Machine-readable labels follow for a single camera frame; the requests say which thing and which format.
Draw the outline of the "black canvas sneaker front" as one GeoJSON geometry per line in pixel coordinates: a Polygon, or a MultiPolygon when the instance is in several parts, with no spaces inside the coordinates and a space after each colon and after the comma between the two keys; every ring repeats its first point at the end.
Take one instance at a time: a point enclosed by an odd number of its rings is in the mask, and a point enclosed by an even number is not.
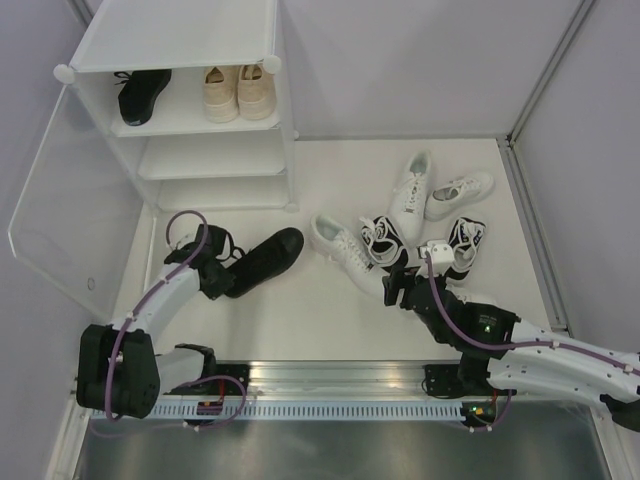
{"type": "Polygon", "coordinates": [[[226,268],[234,280],[225,295],[237,299],[285,273],[295,264],[303,246],[304,235],[299,229],[287,227],[277,231],[226,268]]]}

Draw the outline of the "white plastic shoe cabinet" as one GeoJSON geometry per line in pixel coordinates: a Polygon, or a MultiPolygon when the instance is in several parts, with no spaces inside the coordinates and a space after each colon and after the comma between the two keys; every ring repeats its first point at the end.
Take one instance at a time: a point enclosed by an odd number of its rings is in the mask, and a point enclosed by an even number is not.
{"type": "Polygon", "coordinates": [[[276,1],[105,1],[72,59],[54,68],[149,206],[174,212],[297,207],[292,107],[276,1]],[[204,80],[219,66],[273,77],[265,118],[211,121],[204,80]],[[127,124],[117,97],[137,71],[171,78],[150,119],[127,124]]]}

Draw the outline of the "beige lace sneaker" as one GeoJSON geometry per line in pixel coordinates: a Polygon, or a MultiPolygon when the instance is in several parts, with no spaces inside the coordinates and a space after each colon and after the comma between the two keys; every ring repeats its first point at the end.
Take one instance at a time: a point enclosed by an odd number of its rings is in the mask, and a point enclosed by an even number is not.
{"type": "Polygon", "coordinates": [[[259,64],[240,67],[237,85],[240,116],[258,121],[269,117],[276,108],[274,77],[259,64]]]}
{"type": "Polygon", "coordinates": [[[239,115],[238,66],[214,66],[206,70],[203,83],[204,111],[213,123],[228,123],[239,115]]]}

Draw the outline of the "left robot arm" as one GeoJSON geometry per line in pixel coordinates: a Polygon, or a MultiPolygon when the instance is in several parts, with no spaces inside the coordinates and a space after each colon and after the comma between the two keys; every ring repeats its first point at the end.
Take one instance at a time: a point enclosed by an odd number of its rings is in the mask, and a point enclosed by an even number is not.
{"type": "Polygon", "coordinates": [[[224,264],[243,253],[227,230],[201,225],[192,242],[165,258],[131,312],[89,325],[80,338],[77,403],[114,418],[142,419],[162,394],[218,394],[224,382],[212,348],[179,343],[158,354],[154,344],[193,297],[215,300],[233,286],[235,277],[224,264]]]}

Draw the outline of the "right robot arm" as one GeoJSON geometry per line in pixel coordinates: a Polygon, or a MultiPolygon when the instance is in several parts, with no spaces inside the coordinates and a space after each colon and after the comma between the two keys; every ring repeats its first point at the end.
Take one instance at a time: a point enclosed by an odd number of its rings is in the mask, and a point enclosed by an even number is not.
{"type": "Polygon", "coordinates": [[[395,269],[384,303],[415,314],[433,339],[461,355],[458,376],[474,388],[568,399],[639,429],[639,356],[538,327],[496,305],[463,297],[441,277],[395,269]]]}

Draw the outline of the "white sneaker near cabinet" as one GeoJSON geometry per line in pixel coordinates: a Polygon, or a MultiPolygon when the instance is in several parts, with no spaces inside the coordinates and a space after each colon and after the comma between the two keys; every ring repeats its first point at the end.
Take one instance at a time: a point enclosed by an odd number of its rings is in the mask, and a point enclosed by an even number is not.
{"type": "Polygon", "coordinates": [[[337,263],[361,291],[383,299],[386,272],[373,262],[350,230],[324,214],[314,215],[310,228],[311,242],[318,253],[337,263]]]}

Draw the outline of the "black white patterned sneaker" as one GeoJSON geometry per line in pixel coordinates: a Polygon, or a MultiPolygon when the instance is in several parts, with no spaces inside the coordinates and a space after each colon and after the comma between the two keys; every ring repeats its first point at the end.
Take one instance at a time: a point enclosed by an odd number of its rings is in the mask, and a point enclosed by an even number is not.
{"type": "Polygon", "coordinates": [[[387,216],[360,217],[361,238],[371,259],[381,268],[405,267],[409,256],[405,243],[387,216]]]}

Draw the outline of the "black white sneaker right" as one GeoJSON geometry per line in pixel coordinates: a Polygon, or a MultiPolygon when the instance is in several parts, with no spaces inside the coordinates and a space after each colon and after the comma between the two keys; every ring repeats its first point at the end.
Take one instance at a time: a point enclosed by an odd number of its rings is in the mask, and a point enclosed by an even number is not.
{"type": "Polygon", "coordinates": [[[454,221],[447,239],[454,255],[453,263],[446,272],[450,281],[462,283],[467,279],[487,230],[484,221],[470,215],[461,215],[454,221]]]}

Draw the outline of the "white sneaker rear middle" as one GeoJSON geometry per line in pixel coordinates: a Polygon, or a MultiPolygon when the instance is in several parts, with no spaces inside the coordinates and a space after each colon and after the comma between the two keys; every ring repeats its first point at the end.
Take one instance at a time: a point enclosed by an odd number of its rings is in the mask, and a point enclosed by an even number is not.
{"type": "Polygon", "coordinates": [[[393,190],[388,213],[409,245],[417,245],[422,236],[431,169],[430,152],[417,152],[402,168],[393,190]]]}

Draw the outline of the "white sneaker rear right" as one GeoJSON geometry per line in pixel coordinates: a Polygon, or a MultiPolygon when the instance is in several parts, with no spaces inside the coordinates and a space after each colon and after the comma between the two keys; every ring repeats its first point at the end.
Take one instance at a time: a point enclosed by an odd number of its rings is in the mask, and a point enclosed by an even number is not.
{"type": "Polygon", "coordinates": [[[436,187],[428,196],[424,218],[439,221],[463,206],[480,202],[495,185],[494,177],[477,171],[436,187]]]}

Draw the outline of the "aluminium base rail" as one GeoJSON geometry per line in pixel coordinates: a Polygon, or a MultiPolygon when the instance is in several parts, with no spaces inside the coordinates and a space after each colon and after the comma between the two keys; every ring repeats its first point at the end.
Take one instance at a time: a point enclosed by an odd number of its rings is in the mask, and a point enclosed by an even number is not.
{"type": "Polygon", "coordinates": [[[210,352],[177,349],[147,360],[116,362],[112,408],[145,407],[168,396],[248,398],[409,397],[460,398],[452,362],[217,362],[210,352]]]}

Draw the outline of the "aluminium corner frame post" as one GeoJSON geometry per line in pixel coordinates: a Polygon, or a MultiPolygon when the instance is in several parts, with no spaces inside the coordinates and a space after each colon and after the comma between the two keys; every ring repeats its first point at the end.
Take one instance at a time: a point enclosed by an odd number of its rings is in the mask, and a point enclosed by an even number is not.
{"type": "Polygon", "coordinates": [[[509,148],[514,148],[515,142],[522,135],[529,121],[529,118],[535,111],[545,91],[548,89],[560,66],[562,65],[565,57],[568,55],[576,39],[580,35],[582,29],[584,28],[589,17],[598,4],[598,0],[580,0],[578,2],[576,9],[572,13],[569,22],[562,31],[562,34],[558,42],[556,43],[549,59],[546,61],[541,74],[537,78],[532,91],[527,97],[524,106],[520,110],[520,113],[518,114],[510,131],[505,136],[505,142],[509,148]]]}

